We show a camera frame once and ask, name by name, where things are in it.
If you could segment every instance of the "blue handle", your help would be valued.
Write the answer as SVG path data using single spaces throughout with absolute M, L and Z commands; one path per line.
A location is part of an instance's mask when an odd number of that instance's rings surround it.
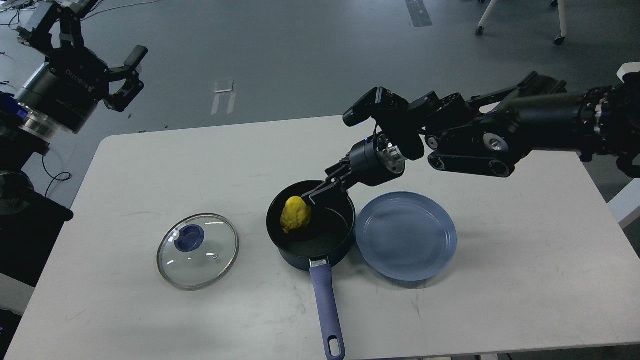
M 335 305 L 333 295 L 333 282 L 331 278 L 331 265 L 325 264 L 309 268 L 311 281 L 314 283 L 318 315 L 320 317 L 320 330 L 324 344 L 324 353 L 329 360 L 344 359 L 344 340 L 342 339 L 342 329 L 340 329 L 340 319 L 338 319 L 338 307 Z M 331 354 L 329 341 L 337 340 L 338 354 Z

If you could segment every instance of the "lid knob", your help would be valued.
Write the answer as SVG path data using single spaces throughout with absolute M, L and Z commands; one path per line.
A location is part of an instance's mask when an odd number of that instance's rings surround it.
M 204 230 L 199 225 L 187 225 L 180 230 L 180 236 L 173 243 L 182 252 L 199 248 L 204 241 Z

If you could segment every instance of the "chair leg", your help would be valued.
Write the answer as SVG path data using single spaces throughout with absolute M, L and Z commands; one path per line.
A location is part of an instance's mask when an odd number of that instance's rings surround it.
M 556 45 L 562 45 L 564 38 L 566 38 L 566 12 L 564 9 L 564 0 L 558 0 L 558 16 L 560 17 L 560 36 L 556 38 L 554 43 Z
M 487 19 L 489 19 L 489 16 L 491 15 L 493 8 L 495 8 L 495 5 L 498 3 L 498 0 L 491 0 L 491 2 L 489 3 L 489 6 L 487 6 L 486 11 L 484 12 L 484 15 L 482 15 L 482 19 L 480 19 L 480 22 L 478 23 L 478 28 L 476 29 L 476 35 L 482 35 L 484 32 L 484 24 L 487 21 Z

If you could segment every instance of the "yellow object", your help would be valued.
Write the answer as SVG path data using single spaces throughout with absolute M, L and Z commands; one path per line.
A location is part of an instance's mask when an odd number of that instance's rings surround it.
M 311 207 L 307 206 L 299 196 L 290 197 L 284 204 L 282 216 L 280 216 L 280 226 L 285 234 L 293 229 L 300 229 L 309 225 L 311 220 Z

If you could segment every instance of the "table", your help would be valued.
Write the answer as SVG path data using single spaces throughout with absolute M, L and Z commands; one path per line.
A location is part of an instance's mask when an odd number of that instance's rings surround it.
M 100 145 L 7 359 L 322 359 L 307 273 L 269 240 L 266 210 L 367 136 L 340 117 L 111 136 Z M 507 179 L 433 170 L 350 191 L 359 211 L 406 190 L 458 232 L 449 267 L 390 281 L 357 248 L 333 271 L 349 359 L 448 356 L 640 342 L 640 259 L 573 153 L 533 152 Z M 156 250 L 178 221 L 227 217 L 229 273 L 173 288 Z

